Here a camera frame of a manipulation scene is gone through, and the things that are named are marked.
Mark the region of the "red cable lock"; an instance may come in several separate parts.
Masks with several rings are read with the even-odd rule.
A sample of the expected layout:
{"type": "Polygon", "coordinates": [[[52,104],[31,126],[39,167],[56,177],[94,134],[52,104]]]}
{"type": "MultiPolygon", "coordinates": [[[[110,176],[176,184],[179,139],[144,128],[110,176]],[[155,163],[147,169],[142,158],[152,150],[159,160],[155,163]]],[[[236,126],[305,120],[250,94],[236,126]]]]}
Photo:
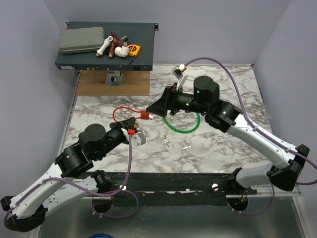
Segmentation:
{"type": "Polygon", "coordinates": [[[134,116],[136,119],[140,120],[150,120],[149,114],[150,113],[146,110],[135,110],[129,107],[118,107],[112,112],[112,118],[115,122],[118,122],[119,119],[123,119],[128,116],[134,116]]]}

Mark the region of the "green cable lock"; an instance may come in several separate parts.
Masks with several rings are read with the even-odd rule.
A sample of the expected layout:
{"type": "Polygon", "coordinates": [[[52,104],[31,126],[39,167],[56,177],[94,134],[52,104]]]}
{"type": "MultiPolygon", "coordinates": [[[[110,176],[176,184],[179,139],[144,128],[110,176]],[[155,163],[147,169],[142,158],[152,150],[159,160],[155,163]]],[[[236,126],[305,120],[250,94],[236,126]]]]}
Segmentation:
{"type": "Polygon", "coordinates": [[[200,114],[195,114],[190,118],[176,118],[171,121],[168,118],[163,118],[165,125],[176,133],[189,134],[195,132],[201,124],[200,114]]]}

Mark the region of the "brass padlock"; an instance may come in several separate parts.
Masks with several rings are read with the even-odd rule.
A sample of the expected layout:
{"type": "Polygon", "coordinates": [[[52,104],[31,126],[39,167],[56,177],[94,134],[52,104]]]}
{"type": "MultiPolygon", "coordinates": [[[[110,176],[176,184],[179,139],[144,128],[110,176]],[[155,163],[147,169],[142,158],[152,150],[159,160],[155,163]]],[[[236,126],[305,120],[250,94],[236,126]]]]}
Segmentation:
{"type": "Polygon", "coordinates": [[[138,129],[138,130],[141,130],[144,134],[145,137],[147,137],[149,134],[148,134],[148,131],[143,127],[141,126],[139,123],[135,123],[135,127],[138,129]]]}

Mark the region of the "white elbow fitting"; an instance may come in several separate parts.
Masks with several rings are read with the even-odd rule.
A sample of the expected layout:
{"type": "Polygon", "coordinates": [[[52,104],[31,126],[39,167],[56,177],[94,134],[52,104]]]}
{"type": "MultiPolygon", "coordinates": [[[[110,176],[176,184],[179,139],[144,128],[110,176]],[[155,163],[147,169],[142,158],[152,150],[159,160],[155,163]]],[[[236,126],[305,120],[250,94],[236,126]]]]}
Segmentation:
{"type": "Polygon", "coordinates": [[[125,46],[122,46],[122,47],[117,46],[114,49],[114,54],[118,57],[125,58],[129,54],[129,48],[125,46]]]}

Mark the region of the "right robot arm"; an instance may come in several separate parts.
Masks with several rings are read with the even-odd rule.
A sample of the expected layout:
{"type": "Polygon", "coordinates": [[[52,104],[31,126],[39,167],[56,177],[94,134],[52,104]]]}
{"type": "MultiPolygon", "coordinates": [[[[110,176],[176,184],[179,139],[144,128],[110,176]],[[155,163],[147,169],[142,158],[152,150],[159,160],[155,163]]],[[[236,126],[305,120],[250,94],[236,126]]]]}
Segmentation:
{"type": "Polygon", "coordinates": [[[266,184],[292,191],[309,148],[287,143],[252,123],[241,109],[220,99],[219,85],[212,78],[199,76],[193,86],[193,94],[184,93],[176,83],[165,87],[162,96],[146,111],[162,118],[173,116],[180,110],[201,114],[209,126],[239,138],[269,159],[270,162],[263,166],[236,169],[233,179],[228,181],[231,193],[239,194],[245,188],[266,184]]]}

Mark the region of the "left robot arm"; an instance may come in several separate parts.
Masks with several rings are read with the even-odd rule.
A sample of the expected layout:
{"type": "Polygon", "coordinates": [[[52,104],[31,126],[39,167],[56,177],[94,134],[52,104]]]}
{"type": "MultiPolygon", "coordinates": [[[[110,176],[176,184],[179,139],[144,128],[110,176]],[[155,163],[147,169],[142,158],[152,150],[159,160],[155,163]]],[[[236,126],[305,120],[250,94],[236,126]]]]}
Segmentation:
{"type": "Polygon", "coordinates": [[[126,177],[121,187],[112,190],[105,171],[95,171],[84,181],[84,185],[74,183],[94,161],[102,160],[108,152],[120,144],[129,149],[145,143],[138,135],[136,119],[112,122],[106,131],[101,124],[91,124],[81,132],[78,141],[68,146],[55,159],[50,168],[32,186],[16,196],[5,196],[0,203],[6,211],[4,226],[12,231],[28,232],[45,221],[46,213],[71,200],[86,194],[100,197],[114,197],[126,186],[132,161],[128,161],[126,177]]]}

